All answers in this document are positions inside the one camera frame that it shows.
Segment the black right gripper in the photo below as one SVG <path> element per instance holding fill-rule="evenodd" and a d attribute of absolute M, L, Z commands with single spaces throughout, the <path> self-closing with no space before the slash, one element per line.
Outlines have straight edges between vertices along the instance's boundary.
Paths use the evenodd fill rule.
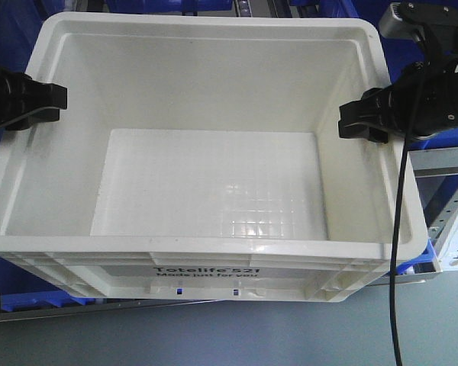
<path fill-rule="evenodd" d="M 390 127 L 405 133 L 413 124 L 413 138 L 431 138 L 438 133 L 458 128 L 458 59 L 452 59 L 438 72 L 429 71 L 422 92 L 418 92 L 421 71 L 402 76 L 389 87 L 387 106 Z M 339 107 L 339 137 L 387 143 L 389 135 L 363 124 L 382 124 L 381 98 L 383 88 L 365 91 L 359 100 Z"/>

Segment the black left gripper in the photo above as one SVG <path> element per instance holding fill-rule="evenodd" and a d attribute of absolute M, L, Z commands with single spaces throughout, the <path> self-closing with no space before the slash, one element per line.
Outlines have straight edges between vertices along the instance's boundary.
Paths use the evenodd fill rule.
<path fill-rule="evenodd" d="M 0 66 L 0 129 L 27 130 L 40 123 L 58 121 L 68 107 L 68 89 L 33 80 L 23 72 Z M 38 111 L 25 117 L 25 111 Z"/>

